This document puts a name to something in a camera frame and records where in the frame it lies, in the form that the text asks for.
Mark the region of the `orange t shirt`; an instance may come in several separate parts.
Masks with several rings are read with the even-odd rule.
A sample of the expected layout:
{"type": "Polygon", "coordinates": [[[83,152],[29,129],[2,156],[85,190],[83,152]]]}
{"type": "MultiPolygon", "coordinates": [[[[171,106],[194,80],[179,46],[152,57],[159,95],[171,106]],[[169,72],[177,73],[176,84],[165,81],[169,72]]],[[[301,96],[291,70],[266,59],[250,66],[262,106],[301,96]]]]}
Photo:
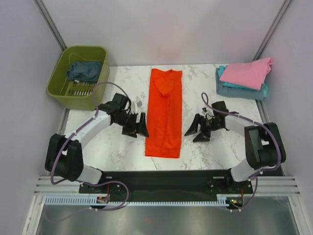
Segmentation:
{"type": "Polygon", "coordinates": [[[178,159],[182,141],[182,71],[152,69],[145,155],[178,159]]]}

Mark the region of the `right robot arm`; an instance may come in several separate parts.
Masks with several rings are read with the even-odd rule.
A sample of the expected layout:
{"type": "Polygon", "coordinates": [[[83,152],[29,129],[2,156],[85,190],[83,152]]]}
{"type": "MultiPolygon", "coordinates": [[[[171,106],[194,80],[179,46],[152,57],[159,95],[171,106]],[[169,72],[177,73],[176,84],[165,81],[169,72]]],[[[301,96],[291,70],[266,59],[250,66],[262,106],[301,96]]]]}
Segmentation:
{"type": "Polygon", "coordinates": [[[209,142],[211,132],[225,129],[244,137],[246,158],[229,170],[228,177],[224,180],[228,192],[239,190],[243,181],[251,180],[265,171],[276,170],[286,160],[275,123],[256,123],[237,112],[230,112],[224,101],[214,102],[208,108],[213,111],[213,115],[210,116],[207,109],[203,108],[204,114],[195,114],[184,135],[195,134],[193,142],[209,142]]]}

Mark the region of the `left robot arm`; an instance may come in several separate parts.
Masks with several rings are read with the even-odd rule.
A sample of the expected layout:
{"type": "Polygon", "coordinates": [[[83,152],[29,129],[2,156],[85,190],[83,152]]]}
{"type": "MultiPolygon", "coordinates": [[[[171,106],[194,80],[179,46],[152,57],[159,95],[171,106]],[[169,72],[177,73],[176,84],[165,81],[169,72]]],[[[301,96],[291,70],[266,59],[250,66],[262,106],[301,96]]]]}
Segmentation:
{"type": "Polygon", "coordinates": [[[116,93],[113,99],[96,107],[95,114],[80,127],[66,135],[54,134],[48,144],[45,169],[50,172],[50,180],[60,176],[71,182],[89,183],[96,192],[107,188],[107,180],[102,177],[102,171],[84,164],[84,147],[101,131],[117,124],[122,126],[122,134],[133,138],[137,135],[149,137],[146,126],[146,113],[138,114],[127,110],[130,99],[116,93]]]}

